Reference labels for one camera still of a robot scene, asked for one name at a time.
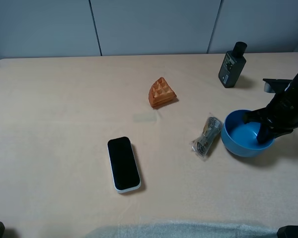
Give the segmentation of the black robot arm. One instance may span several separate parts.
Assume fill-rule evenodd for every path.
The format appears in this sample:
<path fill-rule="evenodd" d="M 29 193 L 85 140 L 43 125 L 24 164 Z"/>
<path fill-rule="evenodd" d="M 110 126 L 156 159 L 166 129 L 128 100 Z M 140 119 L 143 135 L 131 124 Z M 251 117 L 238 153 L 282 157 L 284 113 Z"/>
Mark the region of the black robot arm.
<path fill-rule="evenodd" d="M 274 91 L 270 103 L 261 109 L 245 112 L 245 124 L 260 124 L 257 141 L 263 144 L 277 137 L 290 134 L 298 128 L 298 73 L 293 80 L 264 79 Z"/>

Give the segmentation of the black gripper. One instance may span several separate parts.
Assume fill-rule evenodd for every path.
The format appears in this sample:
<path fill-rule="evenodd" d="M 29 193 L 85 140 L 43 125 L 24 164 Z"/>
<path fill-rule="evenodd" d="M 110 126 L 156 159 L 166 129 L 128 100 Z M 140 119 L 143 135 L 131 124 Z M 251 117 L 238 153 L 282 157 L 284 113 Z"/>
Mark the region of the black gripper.
<path fill-rule="evenodd" d="M 298 86 L 287 86 L 280 93 L 275 94 L 267 106 L 267 124 L 260 124 L 257 134 L 259 144 L 275 139 L 275 135 L 291 133 L 298 128 Z M 265 109 L 246 111 L 242 116 L 244 124 L 250 122 L 263 123 Z"/>

